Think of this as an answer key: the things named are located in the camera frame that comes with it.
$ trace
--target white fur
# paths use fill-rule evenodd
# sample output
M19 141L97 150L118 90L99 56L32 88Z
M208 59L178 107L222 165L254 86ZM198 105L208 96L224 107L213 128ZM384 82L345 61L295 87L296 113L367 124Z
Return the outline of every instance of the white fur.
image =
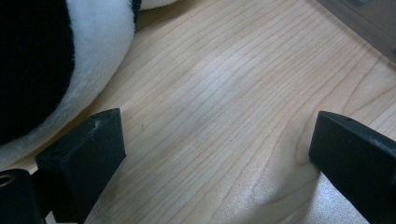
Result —
M116 72L134 36L130 0L67 0L76 66L56 110L36 129L0 147L0 169L32 152L87 107Z
M163 7L176 2L176 0L142 0L141 9L151 9L155 7Z

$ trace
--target desk surface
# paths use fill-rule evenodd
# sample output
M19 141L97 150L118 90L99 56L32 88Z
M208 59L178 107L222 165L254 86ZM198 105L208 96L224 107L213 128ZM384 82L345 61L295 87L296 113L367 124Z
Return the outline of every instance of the desk surface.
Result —
M65 129L120 107L127 158L87 222L362 223L307 151L319 110L396 139L395 95L395 66L314 0L143 12L119 71Z

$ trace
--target wood grain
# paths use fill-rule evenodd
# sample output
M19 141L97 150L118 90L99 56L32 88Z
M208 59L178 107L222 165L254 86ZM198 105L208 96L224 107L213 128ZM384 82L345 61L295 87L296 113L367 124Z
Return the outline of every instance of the wood grain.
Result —
M64 130L121 109L128 157L87 222L362 223L307 150L319 110L396 139L395 94L395 67L314 0L145 11L117 74Z

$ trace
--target black and white plush toy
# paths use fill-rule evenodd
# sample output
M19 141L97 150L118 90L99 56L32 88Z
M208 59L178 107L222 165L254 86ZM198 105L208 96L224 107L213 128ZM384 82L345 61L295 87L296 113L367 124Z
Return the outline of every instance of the black and white plush toy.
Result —
M0 168L92 102L125 56L140 7L175 1L0 1Z

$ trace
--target plush toy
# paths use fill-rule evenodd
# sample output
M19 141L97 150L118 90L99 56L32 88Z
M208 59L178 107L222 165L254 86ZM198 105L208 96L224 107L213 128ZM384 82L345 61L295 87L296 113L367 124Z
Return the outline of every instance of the plush toy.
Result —
M0 1L0 168L92 102L126 54L140 7L175 1Z

